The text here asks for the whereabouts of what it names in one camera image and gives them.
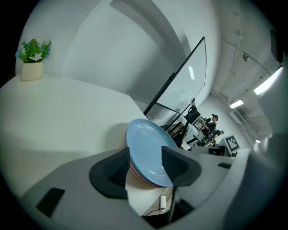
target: desk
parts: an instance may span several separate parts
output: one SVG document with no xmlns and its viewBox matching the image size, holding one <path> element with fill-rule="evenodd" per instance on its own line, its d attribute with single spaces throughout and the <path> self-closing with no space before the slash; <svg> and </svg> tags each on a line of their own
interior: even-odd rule
<svg viewBox="0 0 288 230">
<path fill-rule="evenodd" d="M 178 114 L 174 115 L 172 117 L 172 120 L 174 120 L 177 116 L 178 116 Z M 182 115 L 176 121 L 182 122 L 183 125 L 185 125 L 186 122 L 187 122 L 186 118 L 184 116 L 182 116 Z M 198 133 L 199 133 L 199 131 L 196 129 L 196 127 L 194 125 L 188 124 L 187 133 L 184 136 L 183 141 L 185 141 L 185 142 L 190 141 L 191 139 L 194 138 L 193 135 L 197 136 Z"/>
<path fill-rule="evenodd" d="M 0 107 L 0 168 L 18 196 L 66 162 L 122 148 L 128 124 L 145 119 L 128 95 L 46 74 L 11 79 L 0 89 Z M 164 191 L 130 170 L 126 190 L 139 215 Z"/>
</svg>

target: ceiling light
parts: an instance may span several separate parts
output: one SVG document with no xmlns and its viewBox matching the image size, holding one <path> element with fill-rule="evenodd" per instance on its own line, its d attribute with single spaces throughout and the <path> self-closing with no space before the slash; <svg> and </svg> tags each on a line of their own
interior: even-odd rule
<svg viewBox="0 0 288 230">
<path fill-rule="evenodd" d="M 276 72 L 274 74 L 272 74 L 272 76 L 270 78 L 268 78 L 266 81 L 264 81 L 256 89 L 254 89 L 254 92 L 257 95 L 259 95 L 259 94 L 265 92 L 266 90 L 268 90 L 271 87 L 271 85 L 273 85 L 273 83 L 277 80 L 277 78 L 280 75 L 280 73 L 282 72 L 282 70 L 283 70 L 283 67 L 280 67 L 278 70 L 276 70 Z"/>
<path fill-rule="evenodd" d="M 230 107 L 231 107 L 231 109 L 234 109 L 235 107 L 240 106 L 242 104 L 244 104 L 244 102 L 242 100 L 239 100 L 239 101 L 233 103 L 232 105 L 230 105 Z"/>
<path fill-rule="evenodd" d="M 191 78 L 192 78 L 193 80 L 195 80 L 195 79 L 194 79 L 193 68 L 190 67 L 190 66 L 188 66 L 188 68 L 189 68 L 189 71 L 190 71 Z"/>
</svg>

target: blue plate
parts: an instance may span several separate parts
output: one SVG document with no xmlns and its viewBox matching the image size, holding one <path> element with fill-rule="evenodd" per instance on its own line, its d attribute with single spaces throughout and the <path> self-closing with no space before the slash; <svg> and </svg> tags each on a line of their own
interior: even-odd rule
<svg viewBox="0 0 288 230">
<path fill-rule="evenodd" d="M 125 141 L 130 160 L 146 180 L 162 187 L 173 186 L 162 166 L 161 148 L 177 145 L 161 127 L 146 119 L 135 119 L 128 126 Z"/>
</svg>

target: person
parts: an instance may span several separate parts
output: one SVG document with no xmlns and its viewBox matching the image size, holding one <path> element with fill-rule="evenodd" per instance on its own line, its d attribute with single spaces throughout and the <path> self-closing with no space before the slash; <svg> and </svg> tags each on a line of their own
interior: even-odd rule
<svg viewBox="0 0 288 230">
<path fill-rule="evenodd" d="M 213 115 L 212 117 L 212 122 L 205 124 L 204 121 L 202 122 L 202 130 L 199 132 L 199 134 L 197 135 L 197 137 L 199 139 L 203 139 L 205 136 L 207 136 L 210 132 L 212 132 L 215 127 L 216 127 L 216 122 L 218 120 L 218 116 L 217 115 Z M 197 138 L 193 138 L 192 140 L 188 141 L 187 144 L 191 144 L 192 142 L 194 142 L 195 140 L 197 140 Z"/>
<path fill-rule="evenodd" d="M 220 135 L 222 135 L 222 134 L 224 134 L 224 131 L 223 130 L 216 130 L 215 132 L 214 132 L 214 135 L 213 135 L 213 137 L 212 137 L 212 139 L 211 139 L 211 142 L 213 143 L 213 141 L 216 139 L 216 137 L 218 137 L 218 136 L 220 136 Z"/>
</svg>

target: white ceiling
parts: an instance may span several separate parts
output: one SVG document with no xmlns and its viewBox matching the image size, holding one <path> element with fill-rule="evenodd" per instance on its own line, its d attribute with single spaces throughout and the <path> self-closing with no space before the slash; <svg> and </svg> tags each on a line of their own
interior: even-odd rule
<svg viewBox="0 0 288 230">
<path fill-rule="evenodd" d="M 250 139 L 262 139 L 271 128 L 253 90 L 280 66 L 271 53 L 270 24 L 249 0 L 218 0 L 221 22 L 221 55 L 212 90 L 227 105 L 242 99 L 237 111 Z M 243 55 L 250 57 L 250 62 Z"/>
</svg>

